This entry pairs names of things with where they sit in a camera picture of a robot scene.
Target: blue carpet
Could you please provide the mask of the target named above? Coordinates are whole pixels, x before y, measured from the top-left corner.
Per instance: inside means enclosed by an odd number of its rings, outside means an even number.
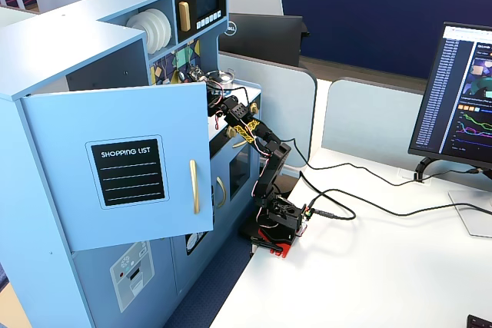
[[[250,252],[251,242],[233,232],[164,328],[208,328],[248,265]]]
[[[5,271],[2,268],[2,265],[0,264],[0,292],[3,290],[3,287],[5,287],[8,283],[7,275],[5,274]]]

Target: black robotic arm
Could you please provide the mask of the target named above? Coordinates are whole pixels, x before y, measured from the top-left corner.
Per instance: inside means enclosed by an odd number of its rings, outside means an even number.
[[[260,235],[273,244],[290,246],[302,227],[304,208],[299,209],[280,194],[276,194],[274,182],[291,152],[291,147],[282,142],[265,123],[255,118],[249,107],[239,102],[236,96],[224,98],[210,89],[207,103],[209,117],[224,117],[266,159],[264,169],[254,186],[253,198],[257,206],[266,209],[268,218],[274,225],[259,225]]]

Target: gray partition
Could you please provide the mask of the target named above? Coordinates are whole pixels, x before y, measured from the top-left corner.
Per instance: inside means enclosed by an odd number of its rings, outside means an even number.
[[[314,120],[317,80],[307,69],[280,65],[260,59],[219,53],[219,66],[235,71],[236,78],[261,86],[262,121],[282,140],[296,139],[309,157]],[[292,146],[286,164],[305,165]]]
[[[422,157],[407,153],[421,106],[419,91],[362,80],[339,80],[330,86],[322,147],[413,171]],[[470,169],[438,161],[425,174]],[[440,178],[492,191],[483,175],[446,174]]]

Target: dell logo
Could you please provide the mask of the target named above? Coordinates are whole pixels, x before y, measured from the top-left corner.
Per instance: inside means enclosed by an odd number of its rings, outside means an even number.
[[[224,32],[227,36],[234,36],[236,35],[236,32],[238,32],[238,27],[233,21],[229,21],[228,24],[228,29],[226,32]]]

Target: shopping list sign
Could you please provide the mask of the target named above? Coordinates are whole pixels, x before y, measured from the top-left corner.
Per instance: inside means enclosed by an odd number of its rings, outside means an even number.
[[[166,199],[160,143],[160,137],[154,137],[87,144],[103,207]]]

